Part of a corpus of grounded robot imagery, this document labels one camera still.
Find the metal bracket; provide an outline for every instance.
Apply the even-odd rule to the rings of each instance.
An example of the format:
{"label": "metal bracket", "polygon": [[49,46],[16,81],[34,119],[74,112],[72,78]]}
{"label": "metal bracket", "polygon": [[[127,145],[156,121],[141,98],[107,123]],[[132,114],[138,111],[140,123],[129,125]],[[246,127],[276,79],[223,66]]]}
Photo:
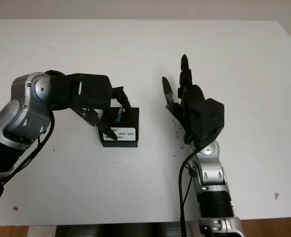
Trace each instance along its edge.
{"label": "metal bracket", "polygon": [[[195,149],[194,142],[191,142],[189,152],[192,153]],[[213,141],[192,158],[193,170],[198,173],[197,177],[193,177],[196,193],[229,191],[219,154],[219,144]]]}

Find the silver metal housing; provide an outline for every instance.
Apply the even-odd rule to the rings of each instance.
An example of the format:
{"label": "silver metal housing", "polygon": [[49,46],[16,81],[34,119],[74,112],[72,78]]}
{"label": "silver metal housing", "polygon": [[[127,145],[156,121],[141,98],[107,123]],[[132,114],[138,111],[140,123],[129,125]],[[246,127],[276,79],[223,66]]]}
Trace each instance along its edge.
{"label": "silver metal housing", "polygon": [[214,234],[237,233],[244,237],[241,220],[238,217],[202,218],[200,226],[209,226]]}
{"label": "silver metal housing", "polygon": [[[194,152],[194,143],[189,146],[189,153]],[[213,141],[192,159],[193,170],[198,176],[193,177],[196,193],[210,191],[229,191],[228,182],[219,160],[220,147]]]}
{"label": "silver metal housing", "polygon": [[11,86],[10,102],[0,112],[0,143],[18,150],[29,148],[50,123],[50,76],[31,73]]}

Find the wooden floor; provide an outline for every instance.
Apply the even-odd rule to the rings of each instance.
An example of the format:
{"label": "wooden floor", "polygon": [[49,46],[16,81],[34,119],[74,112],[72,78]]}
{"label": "wooden floor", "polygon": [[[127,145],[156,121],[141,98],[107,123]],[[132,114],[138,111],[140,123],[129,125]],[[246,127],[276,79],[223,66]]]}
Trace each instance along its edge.
{"label": "wooden floor", "polygon": [[[244,220],[246,237],[291,237],[291,218]],[[0,227],[0,237],[27,237],[27,226]]]}

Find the white wall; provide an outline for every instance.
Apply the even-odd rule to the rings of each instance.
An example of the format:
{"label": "white wall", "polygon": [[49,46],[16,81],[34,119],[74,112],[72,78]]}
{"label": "white wall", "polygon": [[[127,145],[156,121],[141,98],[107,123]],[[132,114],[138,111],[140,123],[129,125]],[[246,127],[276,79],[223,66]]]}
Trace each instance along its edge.
{"label": "white wall", "polygon": [[291,36],[291,0],[0,0],[0,19],[269,20]]}

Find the robotic arm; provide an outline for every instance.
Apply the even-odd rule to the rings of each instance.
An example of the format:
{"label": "robotic arm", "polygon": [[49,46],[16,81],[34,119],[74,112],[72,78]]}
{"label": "robotic arm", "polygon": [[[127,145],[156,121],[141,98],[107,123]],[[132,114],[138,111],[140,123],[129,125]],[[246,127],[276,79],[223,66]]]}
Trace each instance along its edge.
{"label": "robotic arm", "polygon": [[[108,109],[111,99],[117,99],[126,109],[131,107],[123,87],[112,88],[107,76],[66,76],[48,71],[18,77],[11,87],[10,102],[0,112],[0,197],[4,184],[31,162],[49,139],[54,128],[54,110],[71,108],[90,125],[117,140],[94,110]],[[49,124],[50,131],[43,142],[13,171],[19,157],[46,132]]]}
{"label": "robotic arm", "polygon": [[169,82],[163,78],[166,108],[184,127],[184,143],[189,145],[191,153],[179,173],[182,235],[186,236],[186,227],[181,177],[183,169],[191,161],[189,173],[194,180],[200,205],[201,234],[207,237],[244,237],[241,221],[234,216],[228,182],[219,160],[220,147],[216,141],[224,127],[224,105],[213,99],[205,99],[200,87],[193,85],[186,55],[181,59],[179,83],[180,104],[174,102]]}

